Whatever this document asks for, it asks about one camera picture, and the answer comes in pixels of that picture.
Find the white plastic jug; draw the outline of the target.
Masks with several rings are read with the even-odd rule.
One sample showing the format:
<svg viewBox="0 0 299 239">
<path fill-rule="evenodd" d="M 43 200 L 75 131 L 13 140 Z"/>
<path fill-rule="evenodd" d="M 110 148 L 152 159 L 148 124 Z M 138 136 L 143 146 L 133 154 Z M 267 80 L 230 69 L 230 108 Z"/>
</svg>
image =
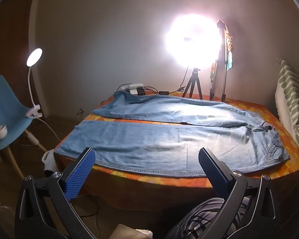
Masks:
<svg viewBox="0 0 299 239">
<path fill-rule="evenodd" d="M 42 163 L 44 164 L 44 172 L 52 171 L 55 172 L 58 170 L 57 164 L 54 158 L 54 150 L 49 150 L 45 152 L 42 156 Z"/>
</svg>

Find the striped pants knee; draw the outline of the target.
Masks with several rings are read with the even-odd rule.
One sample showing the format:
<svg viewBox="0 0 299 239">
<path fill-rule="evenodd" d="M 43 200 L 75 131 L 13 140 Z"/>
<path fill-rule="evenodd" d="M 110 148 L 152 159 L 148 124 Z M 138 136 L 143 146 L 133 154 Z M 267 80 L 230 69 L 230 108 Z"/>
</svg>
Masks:
<svg viewBox="0 0 299 239">
<path fill-rule="evenodd" d="M 247 210 L 249 201 L 250 199 L 248 197 L 244 197 L 242 200 L 225 238 L 238 229 Z M 198 238 L 211 224 L 224 202 L 224 199 L 215 197 L 197 205 L 169 231 L 166 238 Z"/>
</svg>

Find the white small cup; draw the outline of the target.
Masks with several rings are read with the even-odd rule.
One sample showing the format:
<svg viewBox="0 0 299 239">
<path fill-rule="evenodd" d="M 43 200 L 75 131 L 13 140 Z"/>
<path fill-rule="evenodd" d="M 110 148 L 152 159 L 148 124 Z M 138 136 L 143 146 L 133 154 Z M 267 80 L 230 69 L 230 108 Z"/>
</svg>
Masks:
<svg viewBox="0 0 299 239">
<path fill-rule="evenodd" d="M 6 125 L 0 125 L 0 140 L 6 138 L 7 136 L 7 126 Z"/>
</svg>

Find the blue plastic chair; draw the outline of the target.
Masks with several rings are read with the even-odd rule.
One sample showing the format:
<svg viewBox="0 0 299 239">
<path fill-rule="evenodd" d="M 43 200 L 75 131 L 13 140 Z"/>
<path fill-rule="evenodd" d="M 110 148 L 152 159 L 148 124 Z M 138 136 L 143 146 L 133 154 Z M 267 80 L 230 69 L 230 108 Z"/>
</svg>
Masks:
<svg viewBox="0 0 299 239">
<path fill-rule="evenodd" d="M 26 116 L 29 109 L 18 100 L 4 76 L 0 75 L 0 125 L 6 125 L 8 131 L 6 138 L 0 140 L 0 151 L 3 151 L 13 169 L 22 179 L 24 175 L 12 154 L 10 144 L 25 134 L 32 144 L 46 151 L 39 140 L 27 130 L 33 121 Z"/>
</svg>

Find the small black tripod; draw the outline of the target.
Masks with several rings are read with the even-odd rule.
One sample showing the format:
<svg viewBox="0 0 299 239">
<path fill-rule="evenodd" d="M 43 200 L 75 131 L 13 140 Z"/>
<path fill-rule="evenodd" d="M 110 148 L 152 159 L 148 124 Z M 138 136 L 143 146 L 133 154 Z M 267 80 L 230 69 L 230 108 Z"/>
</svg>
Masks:
<svg viewBox="0 0 299 239">
<path fill-rule="evenodd" d="M 192 71 L 192 75 L 183 91 L 182 97 L 184 98 L 187 94 L 188 91 L 190 91 L 189 93 L 189 98 L 192 98 L 193 96 L 193 92 L 194 92 L 194 88 L 197 87 L 198 89 L 198 95 L 199 95 L 199 99 L 202 100 L 203 99 L 203 94 L 201 91 L 201 84 L 200 84 L 200 79 L 199 79 L 199 68 L 194 68 Z"/>
</svg>

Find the white power strip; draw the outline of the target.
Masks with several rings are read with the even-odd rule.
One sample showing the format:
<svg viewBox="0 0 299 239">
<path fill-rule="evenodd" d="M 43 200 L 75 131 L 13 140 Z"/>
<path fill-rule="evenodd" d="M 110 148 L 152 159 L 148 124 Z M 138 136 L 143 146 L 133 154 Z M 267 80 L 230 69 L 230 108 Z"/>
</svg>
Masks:
<svg viewBox="0 0 299 239">
<path fill-rule="evenodd" d="M 119 91 L 126 91 L 129 92 L 132 95 L 137 95 L 137 88 L 138 87 L 144 87 L 142 83 L 137 84 L 123 84 L 121 85 L 118 90 Z"/>
</svg>

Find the black power adapter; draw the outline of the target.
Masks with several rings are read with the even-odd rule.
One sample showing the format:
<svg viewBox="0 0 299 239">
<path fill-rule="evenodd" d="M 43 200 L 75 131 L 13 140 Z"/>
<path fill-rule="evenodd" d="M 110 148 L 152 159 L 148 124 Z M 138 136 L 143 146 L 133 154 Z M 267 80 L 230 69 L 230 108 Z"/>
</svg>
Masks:
<svg viewBox="0 0 299 239">
<path fill-rule="evenodd" d="M 138 87 L 137 88 L 137 95 L 138 96 L 145 96 L 146 95 L 145 90 L 144 90 L 143 87 Z"/>
</svg>

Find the tall folded tripod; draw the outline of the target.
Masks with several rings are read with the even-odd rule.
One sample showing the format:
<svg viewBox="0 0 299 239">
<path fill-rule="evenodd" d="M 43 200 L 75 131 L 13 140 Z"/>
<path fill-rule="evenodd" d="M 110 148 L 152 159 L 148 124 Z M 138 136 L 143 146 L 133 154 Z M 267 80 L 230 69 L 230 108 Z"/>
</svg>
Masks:
<svg viewBox="0 0 299 239">
<path fill-rule="evenodd" d="M 228 63 L 228 48 L 227 48 L 227 38 L 226 38 L 226 24 L 223 20 L 218 19 L 217 27 L 219 29 L 221 44 L 218 59 L 215 61 L 214 68 L 213 68 L 213 79 L 212 79 L 212 86 L 209 92 L 209 99 L 213 100 L 215 96 L 215 85 L 216 85 L 216 77 L 218 74 L 219 66 L 224 67 L 224 81 L 222 87 L 222 95 L 221 101 L 224 102 L 226 99 L 226 79 L 227 79 L 227 63 Z"/>
</svg>

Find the white clip desk lamp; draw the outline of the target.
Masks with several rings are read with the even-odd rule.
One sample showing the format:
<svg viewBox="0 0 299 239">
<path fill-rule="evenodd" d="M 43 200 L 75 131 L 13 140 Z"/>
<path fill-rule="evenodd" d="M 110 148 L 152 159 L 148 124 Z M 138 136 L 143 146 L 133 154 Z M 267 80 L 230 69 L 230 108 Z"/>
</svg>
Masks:
<svg viewBox="0 0 299 239">
<path fill-rule="evenodd" d="M 33 75 L 32 75 L 32 68 L 36 65 L 36 63 L 40 60 L 42 57 L 43 50 L 42 48 L 35 48 L 28 56 L 27 61 L 26 61 L 26 66 L 28 68 L 28 74 L 27 74 L 27 84 L 28 84 L 28 89 L 29 89 L 29 94 L 30 94 L 30 101 L 32 103 L 32 107 L 28 110 L 26 113 L 27 118 L 30 119 L 39 119 L 42 117 L 42 113 L 40 112 L 41 106 L 40 104 L 37 104 L 34 100 L 34 87 L 35 83 L 33 80 Z"/>
</svg>

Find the colourful cloth on tripod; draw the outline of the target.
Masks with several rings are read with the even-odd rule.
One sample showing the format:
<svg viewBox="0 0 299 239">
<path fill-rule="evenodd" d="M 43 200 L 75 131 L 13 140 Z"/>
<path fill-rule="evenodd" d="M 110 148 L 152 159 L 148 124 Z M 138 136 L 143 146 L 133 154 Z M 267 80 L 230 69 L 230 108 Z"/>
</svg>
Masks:
<svg viewBox="0 0 299 239">
<path fill-rule="evenodd" d="M 223 20 L 218 19 L 217 26 L 218 26 L 219 30 L 223 30 L 223 33 L 225 35 L 225 43 L 226 43 L 225 48 L 227 49 L 226 50 L 227 63 L 225 65 L 226 65 L 226 71 L 228 71 L 229 69 L 231 69 L 233 67 L 233 55 L 232 55 L 233 38 L 229 32 L 229 29 L 228 29 L 226 23 Z"/>
</svg>

